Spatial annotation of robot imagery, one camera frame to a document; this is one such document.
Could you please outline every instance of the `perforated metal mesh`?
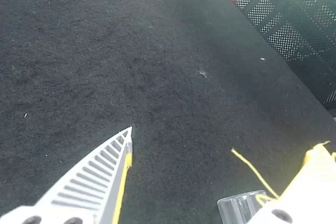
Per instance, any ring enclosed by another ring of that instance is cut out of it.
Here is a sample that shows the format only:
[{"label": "perforated metal mesh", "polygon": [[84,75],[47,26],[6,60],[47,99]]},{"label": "perforated metal mesh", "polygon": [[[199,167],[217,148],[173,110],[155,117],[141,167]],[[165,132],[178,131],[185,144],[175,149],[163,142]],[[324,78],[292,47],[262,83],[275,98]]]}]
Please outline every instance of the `perforated metal mesh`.
[{"label": "perforated metal mesh", "polygon": [[231,0],[326,108],[336,108],[336,0]]}]

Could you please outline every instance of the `carpet surface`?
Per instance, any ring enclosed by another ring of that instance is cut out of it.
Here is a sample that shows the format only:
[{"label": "carpet surface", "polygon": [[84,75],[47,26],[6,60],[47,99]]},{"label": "carpet surface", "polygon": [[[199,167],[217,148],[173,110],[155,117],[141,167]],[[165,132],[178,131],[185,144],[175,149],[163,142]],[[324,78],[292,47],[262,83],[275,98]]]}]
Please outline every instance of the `carpet surface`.
[{"label": "carpet surface", "polygon": [[0,0],[0,52],[0,214],[132,125],[120,223],[220,223],[263,188],[232,147],[281,193],[336,136],[228,0]]}]

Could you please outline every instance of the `white plastic part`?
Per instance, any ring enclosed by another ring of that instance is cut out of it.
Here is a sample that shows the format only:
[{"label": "white plastic part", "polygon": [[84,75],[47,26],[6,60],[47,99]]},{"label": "white plastic part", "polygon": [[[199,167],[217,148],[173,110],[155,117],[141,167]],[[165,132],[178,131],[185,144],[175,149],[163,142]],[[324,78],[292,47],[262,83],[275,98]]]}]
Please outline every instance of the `white plastic part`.
[{"label": "white plastic part", "polygon": [[80,208],[22,206],[3,215],[1,224],[93,224],[93,214]]},{"label": "white plastic part", "polygon": [[262,207],[247,224],[307,224],[307,223],[331,223],[331,222],[312,222],[309,220],[309,213],[305,215],[297,214],[283,205],[279,200],[269,201]]},{"label": "white plastic part", "polygon": [[[125,158],[132,154],[131,133],[129,127],[105,141],[66,172],[35,206],[14,209],[0,218],[0,224],[111,224],[113,215],[119,214],[115,209]],[[34,216],[41,218],[39,223],[29,220]],[[66,222],[71,218],[82,223]]]}]

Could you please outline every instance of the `yellow plastic piece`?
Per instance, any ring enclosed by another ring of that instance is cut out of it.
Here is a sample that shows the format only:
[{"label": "yellow plastic piece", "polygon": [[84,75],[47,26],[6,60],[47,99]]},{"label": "yellow plastic piece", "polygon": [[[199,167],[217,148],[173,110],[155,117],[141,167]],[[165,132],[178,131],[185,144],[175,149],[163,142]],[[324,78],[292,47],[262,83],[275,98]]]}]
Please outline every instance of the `yellow plastic piece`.
[{"label": "yellow plastic piece", "polygon": [[335,194],[336,163],[334,153],[330,154],[324,147],[328,142],[317,144],[306,152],[303,167],[295,176],[280,199],[310,199],[319,195],[319,199]]},{"label": "yellow plastic piece", "polygon": [[124,191],[125,191],[127,171],[131,166],[132,166],[132,153],[127,153],[126,156],[125,156],[125,163],[124,163],[124,167],[123,167],[123,170],[122,170],[120,187],[119,187],[116,207],[114,209],[112,224],[118,224],[118,221],[119,221],[122,198],[123,198]]}]

